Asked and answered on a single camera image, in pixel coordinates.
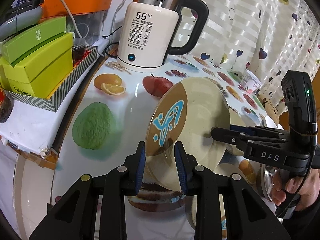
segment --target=green box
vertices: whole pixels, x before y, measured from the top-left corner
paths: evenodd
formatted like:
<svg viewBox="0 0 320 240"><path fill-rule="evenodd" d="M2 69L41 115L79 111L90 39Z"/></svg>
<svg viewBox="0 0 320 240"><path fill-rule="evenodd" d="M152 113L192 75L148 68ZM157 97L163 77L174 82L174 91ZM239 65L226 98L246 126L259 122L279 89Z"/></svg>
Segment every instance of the green box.
<svg viewBox="0 0 320 240"><path fill-rule="evenodd" d="M44 21L0 44L1 54L11 66L15 66L32 52L62 36L65 30L65 17Z"/></svg>
<svg viewBox="0 0 320 240"><path fill-rule="evenodd" d="M4 89L38 98L47 98L73 69L72 33L49 42L12 67L0 58L0 81Z"/></svg>

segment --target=curtain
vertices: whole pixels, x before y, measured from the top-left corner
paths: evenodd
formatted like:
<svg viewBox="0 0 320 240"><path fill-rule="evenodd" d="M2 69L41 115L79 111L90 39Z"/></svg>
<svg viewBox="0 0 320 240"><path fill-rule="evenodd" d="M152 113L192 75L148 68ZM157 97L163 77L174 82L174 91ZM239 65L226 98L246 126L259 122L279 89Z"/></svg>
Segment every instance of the curtain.
<svg viewBox="0 0 320 240"><path fill-rule="evenodd" d="M285 111L281 80L287 70L314 78L320 59L320 27L304 0L202 0L209 18L192 54L210 56L213 65L241 76L252 71L279 114ZM197 14L182 10L173 45L184 45Z"/></svg>

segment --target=white cable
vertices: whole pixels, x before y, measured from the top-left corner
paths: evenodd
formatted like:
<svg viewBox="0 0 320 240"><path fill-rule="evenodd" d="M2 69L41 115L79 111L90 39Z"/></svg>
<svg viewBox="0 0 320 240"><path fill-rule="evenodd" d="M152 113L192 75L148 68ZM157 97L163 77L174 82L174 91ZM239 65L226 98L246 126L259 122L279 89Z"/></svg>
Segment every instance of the white cable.
<svg viewBox="0 0 320 240"><path fill-rule="evenodd" d="M113 30L114 30L114 26L115 26L115 22L116 22L116 15L117 15L118 11L119 11L119 10L122 8L122 6L124 5L125 1L126 1L126 0L123 0L123 1L118 5L118 7L117 7L117 9L116 9L116 11L115 11L115 14L114 14L113 19L112 19L112 24L111 24L111 31L110 31L110 33L112 33Z"/></svg>

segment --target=white plate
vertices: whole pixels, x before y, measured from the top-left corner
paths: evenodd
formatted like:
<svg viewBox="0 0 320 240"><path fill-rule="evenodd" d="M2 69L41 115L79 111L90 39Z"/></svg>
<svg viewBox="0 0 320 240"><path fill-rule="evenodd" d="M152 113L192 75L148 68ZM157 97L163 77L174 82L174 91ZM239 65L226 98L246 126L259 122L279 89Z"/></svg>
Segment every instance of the white plate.
<svg viewBox="0 0 320 240"><path fill-rule="evenodd" d="M146 136L146 164L164 188L181 190L174 143L182 141L187 154L214 170L226 144L213 141L212 127L230 129L228 104L209 79L192 77L175 84L161 98Z"/></svg>
<svg viewBox="0 0 320 240"><path fill-rule="evenodd" d="M230 123L233 125L239 125L239 126L244 126L246 127L244 121L241 119L241 117L232 109L229 108L229 113L230 113ZM227 145L227 150L235 156L243 156L243 151L239 150L236 145Z"/></svg>
<svg viewBox="0 0 320 240"><path fill-rule="evenodd" d="M264 122L264 126L266 127L278 129L275 122L268 115L265 116L265 118L263 119L263 122Z"/></svg>

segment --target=small cup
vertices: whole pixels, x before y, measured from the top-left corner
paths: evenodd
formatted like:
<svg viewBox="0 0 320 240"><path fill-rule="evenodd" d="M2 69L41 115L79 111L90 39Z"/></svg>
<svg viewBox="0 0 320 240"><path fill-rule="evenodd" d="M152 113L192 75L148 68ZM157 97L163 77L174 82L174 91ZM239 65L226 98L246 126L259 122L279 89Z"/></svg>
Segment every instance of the small cup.
<svg viewBox="0 0 320 240"><path fill-rule="evenodd" d="M250 71L245 70L245 73L243 75L243 78L240 82L240 85L249 93L253 93L255 90L257 90L259 87L261 87L260 80Z"/></svg>

